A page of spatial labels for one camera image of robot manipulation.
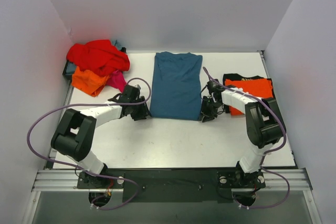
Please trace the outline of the teal blue t shirt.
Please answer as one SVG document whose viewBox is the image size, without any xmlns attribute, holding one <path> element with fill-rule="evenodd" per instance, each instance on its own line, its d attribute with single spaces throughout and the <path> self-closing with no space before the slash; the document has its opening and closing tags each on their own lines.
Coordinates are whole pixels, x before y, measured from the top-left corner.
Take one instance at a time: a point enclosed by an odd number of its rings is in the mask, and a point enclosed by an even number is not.
<svg viewBox="0 0 336 224">
<path fill-rule="evenodd" d="M 155 118 L 197 121 L 203 56 L 158 52 L 154 57 L 150 113 Z"/>
</svg>

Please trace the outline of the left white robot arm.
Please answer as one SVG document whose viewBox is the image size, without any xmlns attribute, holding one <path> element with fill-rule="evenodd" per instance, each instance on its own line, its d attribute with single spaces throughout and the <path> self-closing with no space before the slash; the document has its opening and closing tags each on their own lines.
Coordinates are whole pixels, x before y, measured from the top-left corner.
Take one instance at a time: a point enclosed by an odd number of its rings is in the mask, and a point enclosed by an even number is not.
<svg viewBox="0 0 336 224">
<path fill-rule="evenodd" d="M 92 152 L 95 129 L 112 121 L 130 116 L 134 121 L 150 116 L 145 97 L 140 95 L 140 86 L 127 84 L 122 93 L 106 102 L 84 110 L 67 109 L 51 139 L 51 147 L 71 158 L 78 166 L 91 172 L 89 182 L 95 188 L 103 188 L 108 175 L 107 166 Z"/>
</svg>

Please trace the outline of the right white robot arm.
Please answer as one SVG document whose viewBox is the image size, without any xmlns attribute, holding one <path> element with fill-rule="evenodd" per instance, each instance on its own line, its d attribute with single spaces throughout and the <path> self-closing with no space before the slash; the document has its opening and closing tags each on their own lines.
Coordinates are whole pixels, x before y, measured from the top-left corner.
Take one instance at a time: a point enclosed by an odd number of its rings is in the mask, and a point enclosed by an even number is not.
<svg viewBox="0 0 336 224">
<path fill-rule="evenodd" d="M 250 149 L 237 163 L 235 183 L 246 187 L 253 181 L 253 174 L 260 171 L 265 155 L 285 136 L 286 129 L 276 99 L 255 97 L 242 88 L 224 87 L 216 80 L 205 86 L 209 95 L 202 97 L 199 120 L 216 119 L 220 108 L 232 107 L 245 115 L 246 131 Z"/>
</svg>

